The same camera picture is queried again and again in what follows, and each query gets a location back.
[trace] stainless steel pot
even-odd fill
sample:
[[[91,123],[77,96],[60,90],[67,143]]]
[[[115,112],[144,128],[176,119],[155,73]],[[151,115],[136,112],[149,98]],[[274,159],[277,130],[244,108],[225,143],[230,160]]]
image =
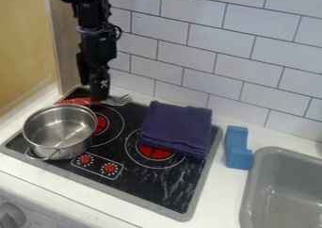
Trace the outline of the stainless steel pot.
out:
[[[25,155],[43,161],[76,157],[90,147],[96,126],[95,113],[85,106],[41,109],[24,123],[24,138],[31,144]]]

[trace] sink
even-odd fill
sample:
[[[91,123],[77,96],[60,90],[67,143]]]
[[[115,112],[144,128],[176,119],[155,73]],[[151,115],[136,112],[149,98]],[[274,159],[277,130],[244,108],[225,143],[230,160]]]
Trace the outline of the sink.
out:
[[[322,228],[322,160],[282,148],[255,153],[241,228]]]

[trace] black stovetop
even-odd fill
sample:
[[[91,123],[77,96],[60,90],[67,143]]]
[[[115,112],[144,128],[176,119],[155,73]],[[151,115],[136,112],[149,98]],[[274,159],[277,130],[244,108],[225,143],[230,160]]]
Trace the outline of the black stovetop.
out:
[[[68,98],[88,95],[87,90],[76,89]],[[165,207],[179,216],[187,213],[192,208],[189,206],[193,197],[199,196],[195,194],[196,188],[207,159],[137,144],[138,130],[147,111],[145,106],[97,106],[92,110],[98,116],[99,125],[89,150],[73,160],[47,163],[83,179],[136,196],[142,200],[138,205],[150,208],[149,202],[157,204],[153,211],[164,213],[162,207]],[[219,131],[213,127],[213,140]],[[6,144],[7,149],[20,154],[27,147],[28,142],[21,133]],[[215,151],[212,151],[212,157],[208,159],[213,159],[214,154]],[[121,198],[132,201],[126,196]]]

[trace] fork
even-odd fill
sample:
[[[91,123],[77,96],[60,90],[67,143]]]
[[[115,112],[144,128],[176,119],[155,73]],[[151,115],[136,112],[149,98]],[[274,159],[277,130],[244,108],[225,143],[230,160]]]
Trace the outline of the fork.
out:
[[[132,97],[130,94],[126,94],[120,97],[109,97],[101,102],[103,105],[109,106],[125,106],[132,102]]]
[[[74,98],[59,101],[60,104],[78,104],[82,106],[99,106],[99,105],[108,105],[108,106],[125,106],[128,103],[132,102],[132,97],[130,94],[123,95],[120,97],[108,97],[103,101],[92,101],[90,97],[87,98]]]

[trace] blue block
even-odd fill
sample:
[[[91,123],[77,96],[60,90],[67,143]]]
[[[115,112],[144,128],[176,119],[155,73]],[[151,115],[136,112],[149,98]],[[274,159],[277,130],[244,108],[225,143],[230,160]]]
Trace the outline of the blue block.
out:
[[[249,129],[240,126],[228,126],[226,145],[226,166],[228,168],[249,170],[253,154],[247,149]]]

